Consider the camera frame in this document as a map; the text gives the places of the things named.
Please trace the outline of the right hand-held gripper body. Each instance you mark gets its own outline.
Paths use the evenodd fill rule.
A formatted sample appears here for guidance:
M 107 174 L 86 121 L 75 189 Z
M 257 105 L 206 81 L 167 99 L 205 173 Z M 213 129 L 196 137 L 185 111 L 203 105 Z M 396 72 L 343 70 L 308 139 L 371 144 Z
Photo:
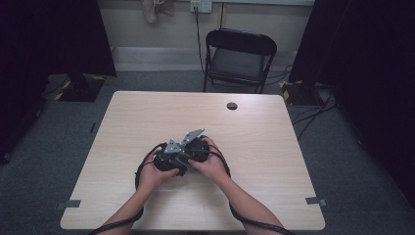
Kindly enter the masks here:
M 209 146 L 202 139 L 203 128 L 189 131 L 181 142 L 184 155 L 191 160 L 203 163 L 208 159 Z

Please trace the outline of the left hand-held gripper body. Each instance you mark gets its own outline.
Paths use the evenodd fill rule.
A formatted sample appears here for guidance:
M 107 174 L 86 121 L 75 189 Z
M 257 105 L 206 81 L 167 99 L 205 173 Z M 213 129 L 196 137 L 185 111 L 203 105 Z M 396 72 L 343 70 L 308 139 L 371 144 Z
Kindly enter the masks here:
M 183 156 L 181 144 L 170 140 L 161 144 L 161 151 L 154 157 L 154 165 L 160 171 L 179 170 L 178 160 Z

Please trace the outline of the person's left hand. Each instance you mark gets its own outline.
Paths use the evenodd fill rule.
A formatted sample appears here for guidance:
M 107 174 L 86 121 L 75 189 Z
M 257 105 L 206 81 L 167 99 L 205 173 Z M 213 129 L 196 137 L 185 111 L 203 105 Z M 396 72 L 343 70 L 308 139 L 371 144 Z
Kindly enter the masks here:
M 151 195 L 157 188 L 159 188 L 168 178 L 175 176 L 179 170 L 173 169 L 170 171 L 160 171 L 153 163 L 153 158 L 160 150 L 155 150 L 145 158 L 143 166 L 138 170 L 136 176 L 138 177 L 138 186 L 136 191 L 141 194 Z

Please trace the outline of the person's right hand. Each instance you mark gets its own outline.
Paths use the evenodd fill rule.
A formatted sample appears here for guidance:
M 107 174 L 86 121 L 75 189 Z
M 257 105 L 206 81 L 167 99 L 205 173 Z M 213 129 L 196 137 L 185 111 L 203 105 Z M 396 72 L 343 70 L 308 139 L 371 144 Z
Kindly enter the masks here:
M 200 171 L 205 177 L 213 181 L 217 186 L 223 188 L 229 184 L 231 178 L 226 172 L 222 154 L 210 138 L 205 137 L 204 141 L 208 144 L 210 150 L 207 160 L 203 163 L 189 160 L 188 163 Z

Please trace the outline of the black folding chair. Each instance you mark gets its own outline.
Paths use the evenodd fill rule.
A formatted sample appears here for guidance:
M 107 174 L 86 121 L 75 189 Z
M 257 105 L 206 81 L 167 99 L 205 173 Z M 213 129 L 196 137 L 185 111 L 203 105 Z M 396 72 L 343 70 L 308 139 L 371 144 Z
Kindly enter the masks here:
M 219 28 L 206 36 L 204 91 L 216 80 L 254 88 L 261 94 L 272 61 L 276 42 L 267 35 L 232 28 Z

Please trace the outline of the grey tape strip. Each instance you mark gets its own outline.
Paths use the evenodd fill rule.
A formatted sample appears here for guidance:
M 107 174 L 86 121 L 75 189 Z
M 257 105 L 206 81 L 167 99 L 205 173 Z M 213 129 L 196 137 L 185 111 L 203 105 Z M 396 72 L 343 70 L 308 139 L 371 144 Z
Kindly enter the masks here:
M 56 209 L 58 211 L 64 211 L 67 208 L 78 208 L 80 206 L 80 200 L 67 200 L 64 202 L 57 203 Z
M 318 197 L 308 197 L 305 198 L 305 201 L 308 205 L 319 205 L 321 207 L 328 206 L 328 202 L 325 199 L 320 199 Z

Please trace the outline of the black stand base yellow tape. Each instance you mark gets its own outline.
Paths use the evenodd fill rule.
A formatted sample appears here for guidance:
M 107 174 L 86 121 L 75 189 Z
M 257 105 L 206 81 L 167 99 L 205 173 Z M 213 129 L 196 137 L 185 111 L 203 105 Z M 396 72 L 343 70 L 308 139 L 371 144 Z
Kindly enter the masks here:
M 292 106 L 322 106 L 323 101 L 315 86 L 308 86 L 302 81 L 279 83 L 282 96 Z
M 56 95 L 56 101 L 94 102 L 106 79 L 100 75 L 70 73 L 69 81 Z

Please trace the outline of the beige hanging cloth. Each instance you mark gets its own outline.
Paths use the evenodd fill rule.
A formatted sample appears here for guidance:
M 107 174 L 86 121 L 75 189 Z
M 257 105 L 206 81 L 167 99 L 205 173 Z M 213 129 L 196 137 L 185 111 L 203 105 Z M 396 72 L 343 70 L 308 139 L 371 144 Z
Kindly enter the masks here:
M 157 21 L 157 14 L 174 15 L 173 0 L 141 0 L 145 20 L 153 24 Z

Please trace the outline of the black curtain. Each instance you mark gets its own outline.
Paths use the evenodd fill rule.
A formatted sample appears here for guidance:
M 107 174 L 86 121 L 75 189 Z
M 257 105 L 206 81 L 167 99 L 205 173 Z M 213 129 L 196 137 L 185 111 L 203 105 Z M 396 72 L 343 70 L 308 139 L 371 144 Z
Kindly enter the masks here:
M 334 86 L 415 209 L 415 0 L 314 0 L 290 80 Z
M 0 165 L 58 73 L 116 75 L 98 0 L 0 0 Z

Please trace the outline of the white wall socket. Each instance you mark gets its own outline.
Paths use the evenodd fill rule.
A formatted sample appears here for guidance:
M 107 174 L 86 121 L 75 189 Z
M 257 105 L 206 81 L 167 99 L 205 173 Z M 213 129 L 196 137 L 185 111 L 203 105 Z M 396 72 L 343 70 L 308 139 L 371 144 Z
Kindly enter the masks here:
M 210 14 L 212 12 L 212 2 L 210 0 L 191 0 L 190 11 L 192 13 Z

